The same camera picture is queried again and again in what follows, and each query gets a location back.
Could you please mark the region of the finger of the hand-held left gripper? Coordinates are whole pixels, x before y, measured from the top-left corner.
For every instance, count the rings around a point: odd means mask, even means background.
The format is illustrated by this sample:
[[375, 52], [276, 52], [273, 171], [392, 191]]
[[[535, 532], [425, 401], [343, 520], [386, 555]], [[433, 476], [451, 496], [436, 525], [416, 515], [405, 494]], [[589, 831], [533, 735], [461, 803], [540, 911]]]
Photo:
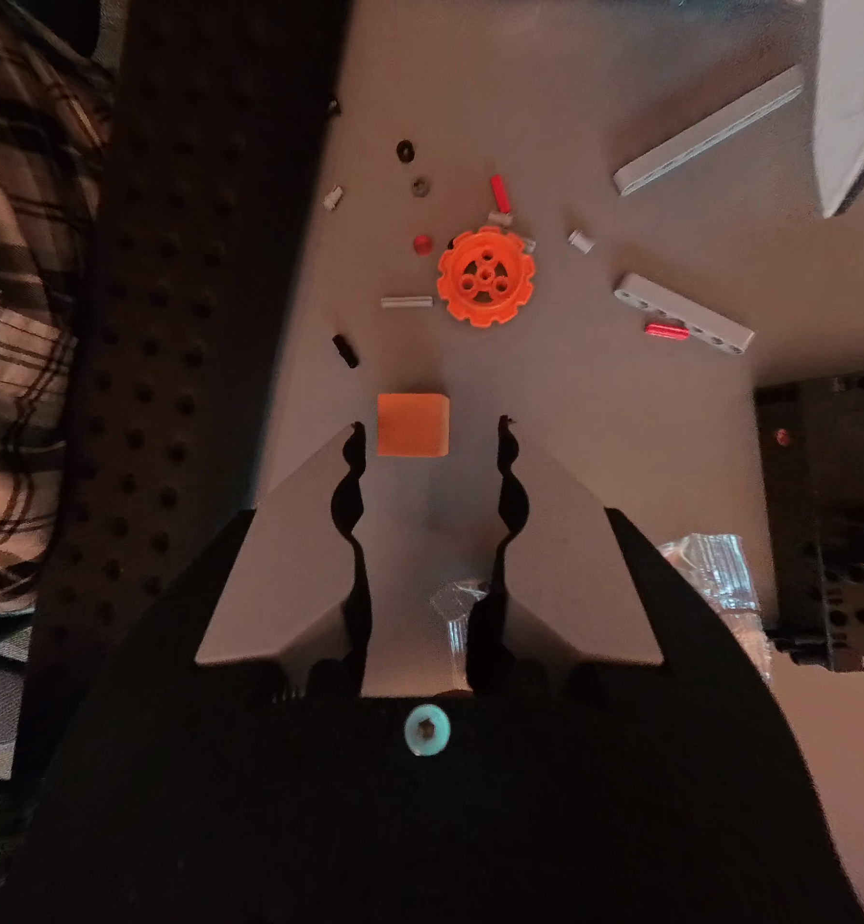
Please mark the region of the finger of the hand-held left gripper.
[[813, 166], [824, 218], [864, 191], [864, 1], [821, 4]]

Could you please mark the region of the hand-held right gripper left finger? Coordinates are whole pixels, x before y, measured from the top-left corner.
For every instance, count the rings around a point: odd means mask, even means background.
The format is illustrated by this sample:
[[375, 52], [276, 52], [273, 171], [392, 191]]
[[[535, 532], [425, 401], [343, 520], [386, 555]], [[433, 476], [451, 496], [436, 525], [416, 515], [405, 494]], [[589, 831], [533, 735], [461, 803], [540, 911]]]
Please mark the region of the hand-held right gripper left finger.
[[201, 667], [264, 662], [281, 690], [323, 662], [362, 692], [372, 618], [364, 552], [366, 428], [349, 424], [257, 502], [195, 653]]

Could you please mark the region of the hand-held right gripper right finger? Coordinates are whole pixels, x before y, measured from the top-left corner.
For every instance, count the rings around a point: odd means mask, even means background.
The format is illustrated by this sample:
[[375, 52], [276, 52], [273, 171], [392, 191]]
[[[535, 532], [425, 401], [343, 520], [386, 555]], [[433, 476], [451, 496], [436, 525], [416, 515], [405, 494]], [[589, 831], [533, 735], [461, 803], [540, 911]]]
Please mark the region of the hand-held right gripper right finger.
[[598, 697], [602, 668], [664, 657], [602, 500], [510, 416], [497, 424], [505, 527], [472, 608], [466, 676], [478, 697], [533, 687]]

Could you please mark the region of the shiny bag of black parts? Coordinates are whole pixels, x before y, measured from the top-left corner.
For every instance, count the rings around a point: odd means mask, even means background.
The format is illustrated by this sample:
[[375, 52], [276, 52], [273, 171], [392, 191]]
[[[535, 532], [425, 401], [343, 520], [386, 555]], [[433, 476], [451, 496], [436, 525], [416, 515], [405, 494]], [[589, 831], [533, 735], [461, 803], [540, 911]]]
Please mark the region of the shiny bag of black parts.
[[[657, 550], [718, 614], [766, 685], [772, 679], [772, 646], [764, 632], [740, 537], [692, 533]], [[452, 685], [468, 689], [467, 630], [472, 608], [488, 595], [487, 580], [466, 579], [441, 585], [429, 602], [443, 621], [449, 644]]]

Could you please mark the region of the orange foam block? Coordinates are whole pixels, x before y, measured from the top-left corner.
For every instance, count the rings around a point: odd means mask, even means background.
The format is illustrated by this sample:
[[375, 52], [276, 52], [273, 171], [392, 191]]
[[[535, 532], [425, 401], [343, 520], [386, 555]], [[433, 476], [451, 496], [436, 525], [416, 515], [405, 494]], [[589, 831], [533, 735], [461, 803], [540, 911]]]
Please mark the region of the orange foam block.
[[449, 398], [440, 394], [378, 395], [378, 456], [448, 456], [449, 411]]

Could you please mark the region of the black perforated plastic box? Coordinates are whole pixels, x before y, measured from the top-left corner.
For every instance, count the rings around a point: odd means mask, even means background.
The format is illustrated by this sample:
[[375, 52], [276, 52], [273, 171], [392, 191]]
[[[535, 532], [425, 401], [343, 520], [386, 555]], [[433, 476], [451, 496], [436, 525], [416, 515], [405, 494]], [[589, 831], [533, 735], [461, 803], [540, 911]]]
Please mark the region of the black perforated plastic box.
[[796, 665], [864, 672], [864, 371], [753, 402], [775, 572], [766, 634]]

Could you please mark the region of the orange plastic gear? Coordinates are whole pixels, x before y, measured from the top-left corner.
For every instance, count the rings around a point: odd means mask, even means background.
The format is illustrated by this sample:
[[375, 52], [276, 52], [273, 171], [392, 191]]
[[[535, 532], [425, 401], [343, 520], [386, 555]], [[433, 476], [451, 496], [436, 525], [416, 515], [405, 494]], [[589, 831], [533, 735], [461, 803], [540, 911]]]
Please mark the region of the orange plastic gear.
[[526, 241], [495, 225], [455, 237], [438, 260], [437, 291], [449, 315], [485, 330], [512, 321], [534, 294]]

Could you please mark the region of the grey desk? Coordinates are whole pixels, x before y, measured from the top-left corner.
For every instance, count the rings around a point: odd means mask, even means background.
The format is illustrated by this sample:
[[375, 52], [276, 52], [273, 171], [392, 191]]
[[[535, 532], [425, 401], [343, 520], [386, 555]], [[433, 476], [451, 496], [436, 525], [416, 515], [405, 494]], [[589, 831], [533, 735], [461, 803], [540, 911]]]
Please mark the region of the grey desk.
[[[864, 193], [818, 210], [812, 91], [634, 194], [620, 167], [795, 64], [813, 73], [819, 2], [738, 16], [662, 3], [356, 2], [304, 258], [280, 356], [261, 493], [353, 420], [375, 440], [381, 392], [450, 398], [450, 453], [377, 459], [364, 533], [385, 615], [371, 692], [447, 676], [438, 585], [482, 576], [496, 515], [498, 418], [509, 415], [654, 543], [742, 539], [775, 611], [754, 387], [864, 369]], [[534, 257], [534, 294], [485, 330], [438, 298], [438, 260], [497, 211]], [[426, 177], [430, 193], [412, 194]], [[319, 200], [342, 186], [331, 213]], [[582, 229], [596, 246], [568, 244]], [[426, 257], [416, 235], [433, 238]], [[756, 333], [742, 356], [644, 333], [613, 295], [636, 273]], [[383, 309], [432, 295], [430, 309]], [[332, 338], [360, 359], [349, 369]]]

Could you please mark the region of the long grey beam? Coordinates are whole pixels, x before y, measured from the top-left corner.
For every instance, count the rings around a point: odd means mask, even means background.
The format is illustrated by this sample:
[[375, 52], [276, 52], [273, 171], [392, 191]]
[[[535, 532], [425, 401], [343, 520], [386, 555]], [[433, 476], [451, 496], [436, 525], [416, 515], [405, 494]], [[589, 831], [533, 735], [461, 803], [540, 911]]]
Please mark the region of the long grey beam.
[[614, 174], [613, 182], [619, 195], [634, 194], [770, 116], [798, 98], [804, 85], [803, 69], [799, 65], [792, 66], [663, 141]]
[[661, 321], [687, 327], [694, 339], [725, 354], [742, 356], [750, 348], [756, 333], [710, 308], [675, 293], [636, 273], [627, 273], [613, 289], [614, 297], [635, 308], [646, 323]]

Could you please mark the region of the dark perforated panel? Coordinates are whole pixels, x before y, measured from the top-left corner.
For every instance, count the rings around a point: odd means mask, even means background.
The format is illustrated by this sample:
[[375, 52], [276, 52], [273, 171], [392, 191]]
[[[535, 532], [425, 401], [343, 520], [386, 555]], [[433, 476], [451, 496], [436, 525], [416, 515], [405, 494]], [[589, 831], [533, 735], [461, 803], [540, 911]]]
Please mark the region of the dark perforated panel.
[[352, 2], [133, 2], [14, 772], [249, 505]]

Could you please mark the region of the person's plaid shirt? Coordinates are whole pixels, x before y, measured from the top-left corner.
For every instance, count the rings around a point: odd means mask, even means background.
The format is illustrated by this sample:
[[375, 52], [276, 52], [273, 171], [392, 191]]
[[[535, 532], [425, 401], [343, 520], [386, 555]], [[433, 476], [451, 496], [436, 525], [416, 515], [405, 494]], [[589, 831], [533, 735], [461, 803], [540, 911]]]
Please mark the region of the person's plaid shirt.
[[35, 783], [11, 783], [42, 568], [58, 519], [64, 410], [87, 312], [112, 133], [102, 3], [0, 2], [0, 886]]

